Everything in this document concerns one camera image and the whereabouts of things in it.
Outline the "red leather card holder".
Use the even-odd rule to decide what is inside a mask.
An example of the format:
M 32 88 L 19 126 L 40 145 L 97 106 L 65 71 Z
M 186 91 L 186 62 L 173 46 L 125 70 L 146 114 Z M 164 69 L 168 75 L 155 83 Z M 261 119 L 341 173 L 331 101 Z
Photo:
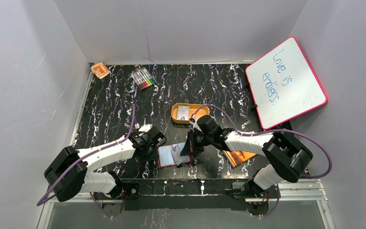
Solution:
M 171 154 L 171 145 L 159 147 L 158 155 L 159 155 L 159 158 L 158 158 L 158 167 L 159 168 L 177 166 L 175 164 L 173 156 Z M 190 157 L 191 157 L 191 162 L 189 162 L 188 164 L 193 162 L 193 157 L 192 156 L 190 156 Z

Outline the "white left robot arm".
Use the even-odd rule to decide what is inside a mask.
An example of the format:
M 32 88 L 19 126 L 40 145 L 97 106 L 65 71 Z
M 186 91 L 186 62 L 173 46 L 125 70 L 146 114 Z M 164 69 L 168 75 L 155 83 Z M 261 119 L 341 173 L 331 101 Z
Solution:
M 167 141 L 166 136 L 153 125 L 131 130 L 118 140 L 104 145 L 75 149 L 63 148 L 44 172 L 44 177 L 59 202 L 74 198 L 79 193 L 103 193 L 109 198 L 119 198 L 127 193 L 128 186 L 113 171 L 97 172 L 108 164 L 137 157 L 154 161 L 159 158 L 157 149 Z

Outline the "white credit card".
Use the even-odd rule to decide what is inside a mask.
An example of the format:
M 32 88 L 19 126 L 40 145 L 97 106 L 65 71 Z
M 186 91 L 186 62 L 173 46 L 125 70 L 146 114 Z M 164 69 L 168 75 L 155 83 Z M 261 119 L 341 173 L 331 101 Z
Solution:
M 182 156 L 181 152 L 184 148 L 185 143 L 178 143 L 171 145 L 171 154 L 174 162 L 177 166 L 191 162 L 190 156 Z
M 189 120 L 190 107 L 187 105 L 179 105 L 177 110 L 177 120 Z

